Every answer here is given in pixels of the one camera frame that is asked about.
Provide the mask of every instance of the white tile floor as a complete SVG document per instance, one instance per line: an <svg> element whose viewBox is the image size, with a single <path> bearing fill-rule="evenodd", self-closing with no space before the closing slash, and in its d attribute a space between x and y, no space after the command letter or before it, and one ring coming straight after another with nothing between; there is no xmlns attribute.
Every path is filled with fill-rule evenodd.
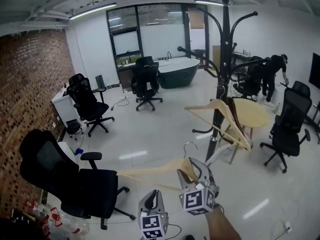
<svg viewBox="0 0 320 240"><path fill-rule="evenodd" d="M154 102L155 111L149 105L136 111L135 96L123 93L121 88L104 92L104 100L110 107L120 97L129 96L130 104L115 106L108 110L115 122L105 123L109 130L106 134L97 127L92 137L84 136L81 146L85 152L101 152L102 160L97 162L99 169L123 170L130 168L158 167L172 159L182 158L183 146L186 142L195 142L198 151L187 146L187 156L204 161L207 153L209 135L203 137L192 133L192 129L207 130L209 127L184 110L185 106L207 104L216 96L217 82L203 70L198 70L191 86L178 89L160 89L157 97L163 103ZM283 231L283 224L289 221L292 233L285 234L281 240L314 240L320 235L320 154L314 131L310 130L311 142L301 145L300 156L286 157L288 170L283 174L280 170L280 159L274 159L268 167L263 163L271 156L272 150L260 148L261 141L270 143L269 131L274 122L271 109L270 123L253 134L253 149L247 152L240 149L230 165L232 150L227 150L211 167L216 183L220 186L220 194L216 201L225 210L225 214L244 240L274 240ZM73 149L79 147L68 136L64 137ZM89 163L79 161L81 168L90 168ZM175 173L151 175L149 181L170 184L179 187ZM137 214L141 198L153 189L141 182L119 177L119 186L130 188L128 194L122 194L117 205L121 210ZM204 216L191 216L182 211L177 195L162 190L164 206L169 212L169 222L181 226L182 232L175 239L184 239L188 234L195 239L208 238L208 226ZM48 203L60 207L59 200L48 196ZM90 233L86 240L99 239L140 239L137 221L130 221L126 216L114 213L107 221L108 230L100 229L100 219L92 218ZM179 229L170 226L166 238L173 237Z"/></svg>

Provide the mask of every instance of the wooden table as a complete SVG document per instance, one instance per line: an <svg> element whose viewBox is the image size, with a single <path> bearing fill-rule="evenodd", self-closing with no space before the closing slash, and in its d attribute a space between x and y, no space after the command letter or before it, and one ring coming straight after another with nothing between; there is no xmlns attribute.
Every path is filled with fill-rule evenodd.
<svg viewBox="0 0 320 240"><path fill-rule="evenodd" d="M244 131L246 127L251 128L250 139L252 139L254 128L261 128L268 124L270 120L268 112L266 111L264 106L252 100L246 98L235 98L233 100L239 123L240 125L242 125L242 130ZM238 148L239 144L235 146L230 164L234 160Z"/></svg>

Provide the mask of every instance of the wooden hanger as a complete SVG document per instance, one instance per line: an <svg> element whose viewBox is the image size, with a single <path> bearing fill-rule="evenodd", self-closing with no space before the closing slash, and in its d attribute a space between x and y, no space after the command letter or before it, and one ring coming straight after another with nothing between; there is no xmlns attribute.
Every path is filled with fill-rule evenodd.
<svg viewBox="0 0 320 240"><path fill-rule="evenodd" d="M158 183L153 183L150 181L146 181L146 180L134 177L135 175L161 174L161 173L166 173L168 171L176 171L177 169L180 169L181 171L183 171L186 175L188 175L196 183L198 182L198 177L194 172L194 167L188 158L175 159L175 160L167 163L164 166L156 167L156 168L120 170L117 172L117 175L118 176L125 176L125 177L131 178L133 180L137 180L137 181L149 184L149 185L153 185L153 186L156 186L159 188L163 188L163 189L167 189L167 190L171 190L171 191L176 191L177 193L180 193L181 188L167 186L167 185L158 184Z"/></svg>
<svg viewBox="0 0 320 240"><path fill-rule="evenodd" d="M189 111L191 114L195 115L197 118L201 119L208 125L212 126L213 128L217 129L219 132L221 132L223 135L228 136L231 140L238 143L242 147L244 147L246 150L250 151L251 147L246 140L245 136L242 134L240 129L237 127L235 123L234 116L232 115L230 108L224 103L221 99L213 99L208 105L203 106L186 106L184 108L186 111ZM193 110L219 110L221 114L224 116L224 118L229 122L230 126L234 128L236 135L239 137L240 141L232 137L231 135L227 134L223 130L216 127L211 122L208 122L206 119L195 113Z"/></svg>

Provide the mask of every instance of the coat rack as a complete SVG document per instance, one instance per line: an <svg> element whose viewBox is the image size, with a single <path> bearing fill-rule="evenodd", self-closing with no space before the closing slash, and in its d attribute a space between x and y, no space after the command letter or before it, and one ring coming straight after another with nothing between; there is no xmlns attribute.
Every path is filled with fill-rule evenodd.
<svg viewBox="0 0 320 240"><path fill-rule="evenodd" d="M222 0L223 4L223 28L221 28L221 25L219 21L217 20L216 17L214 17L211 13L207 12L206 10L198 7L197 9L204 14L208 15L210 18L214 20L216 23L219 33L220 33L220 50L221 50L221 55L220 55L220 70L217 68L217 66L209 59L206 58L200 54L197 54L193 51L187 50L179 46L177 50L179 52L184 52L187 54L191 54L195 56L196 58L201 58L208 63L210 63L215 70L216 74L214 74L211 70L205 69L212 77L217 78L218 80L218 86L216 90L216 99L223 100L224 102L226 101L227 95L228 95L228 85L229 81L231 79L232 74L239 68L249 66L249 65L254 65L254 64L260 64L260 63L265 63L270 60L269 57L264 58L264 59L258 59L254 61L248 61L245 63L242 63L240 65L235 66L233 69L231 69L231 56L232 56L232 49L233 49L233 37L234 37L234 32L236 29L236 26L243 21L244 19L250 18L252 16L257 16L258 13L255 11L253 13L250 13L248 15L245 15L241 18L239 18L234 25L232 26L232 29L230 31L230 19L229 19L229 0ZM213 125L215 125L217 128L221 128L221 125L223 123L224 117L220 113L218 109L214 111L213 115ZM193 132L199 132L199 133L209 133L212 131L213 128L211 128L208 131L197 131L197 130L192 130ZM217 141L219 140L218 137L218 130L213 129L212 136L210 138L209 142L209 147L206 153L206 158L205 160L207 161L215 152L216 146L217 146Z"/></svg>

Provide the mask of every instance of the black bathtub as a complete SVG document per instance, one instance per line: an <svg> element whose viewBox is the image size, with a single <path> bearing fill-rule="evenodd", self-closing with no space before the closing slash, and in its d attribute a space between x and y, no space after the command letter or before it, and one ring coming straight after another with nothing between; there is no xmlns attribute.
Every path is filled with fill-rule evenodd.
<svg viewBox="0 0 320 240"><path fill-rule="evenodd" d="M186 87L191 84L197 73L200 63L198 59L183 58L177 62L175 60L169 59L168 65L161 66L160 64L158 81L163 89Z"/></svg>

